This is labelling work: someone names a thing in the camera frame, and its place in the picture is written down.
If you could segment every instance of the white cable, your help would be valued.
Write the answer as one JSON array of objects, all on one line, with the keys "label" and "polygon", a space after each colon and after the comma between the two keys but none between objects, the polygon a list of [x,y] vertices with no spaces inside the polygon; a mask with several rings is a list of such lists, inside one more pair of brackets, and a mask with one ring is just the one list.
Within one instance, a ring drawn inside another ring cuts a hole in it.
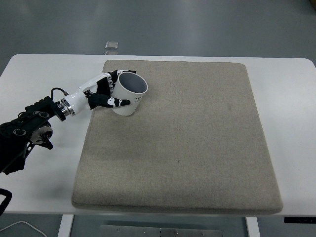
[{"label": "white cable", "polygon": [[6,230],[6,229],[8,229],[8,228],[11,227],[11,226],[14,226],[15,224],[18,224],[18,223],[27,224],[27,225],[29,225],[30,227],[32,227],[34,230],[40,232],[43,236],[47,237],[47,235],[45,235],[42,231],[40,231],[39,229],[35,228],[34,226],[32,226],[30,223],[27,223],[26,221],[18,221],[18,222],[15,222],[15,223],[13,223],[13,224],[11,224],[11,225],[9,225],[9,226],[3,228],[2,230],[0,230],[0,232],[1,232],[1,231],[4,231],[4,230]]}]

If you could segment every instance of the white table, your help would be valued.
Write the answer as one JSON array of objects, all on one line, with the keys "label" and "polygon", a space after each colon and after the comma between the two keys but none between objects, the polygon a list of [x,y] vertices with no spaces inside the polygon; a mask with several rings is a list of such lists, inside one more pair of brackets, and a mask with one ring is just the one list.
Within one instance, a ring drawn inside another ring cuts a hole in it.
[{"label": "white table", "polygon": [[[278,215],[316,216],[316,68],[307,59],[18,54],[0,77],[0,124],[17,118],[53,87],[74,92],[109,59],[245,64],[284,204]],[[54,100],[61,98],[56,91]],[[90,117],[86,110],[64,122],[50,119],[54,149],[36,146],[24,170],[0,174],[0,188],[13,194],[6,213],[107,213],[71,204]]]}]

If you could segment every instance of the paper cup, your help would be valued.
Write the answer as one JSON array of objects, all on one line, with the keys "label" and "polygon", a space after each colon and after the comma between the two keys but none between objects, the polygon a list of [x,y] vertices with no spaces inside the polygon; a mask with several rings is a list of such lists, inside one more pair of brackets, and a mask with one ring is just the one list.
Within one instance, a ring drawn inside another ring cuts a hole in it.
[{"label": "paper cup", "polygon": [[131,72],[124,72],[118,76],[112,97],[129,100],[130,105],[113,108],[118,115],[128,116],[134,113],[142,97],[148,90],[146,81],[139,75]]}]

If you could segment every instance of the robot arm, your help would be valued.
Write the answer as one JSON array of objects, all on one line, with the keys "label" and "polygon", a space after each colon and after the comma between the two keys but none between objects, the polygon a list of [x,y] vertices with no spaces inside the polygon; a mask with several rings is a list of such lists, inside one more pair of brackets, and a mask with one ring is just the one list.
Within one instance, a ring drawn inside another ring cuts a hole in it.
[{"label": "robot arm", "polygon": [[67,116],[75,116],[84,109],[97,106],[113,108],[129,105],[129,100],[121,100],[111,96],[120,73],[127,70],[116,70],[102,73],[85,84],[71,95],[66,95],[60,102],[51,97],[27,106],[18,118],[0,125],[0,173],[9,174],[24,169],[25,159],[35,145],[52,149],[49,141],[53,134],[48,120],[57,116],[64,121]]}]

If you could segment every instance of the beige felt mat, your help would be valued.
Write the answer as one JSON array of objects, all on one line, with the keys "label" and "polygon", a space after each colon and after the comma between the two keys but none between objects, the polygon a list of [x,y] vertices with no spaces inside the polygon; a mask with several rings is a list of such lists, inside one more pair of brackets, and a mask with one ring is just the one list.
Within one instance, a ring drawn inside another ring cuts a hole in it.
[{"label": "beige felt mat", "polygon": [[111,60],[149,90],[129,117],[96,108],[75,207],[165,213],[271,214],[282,202],[246,67]]}]

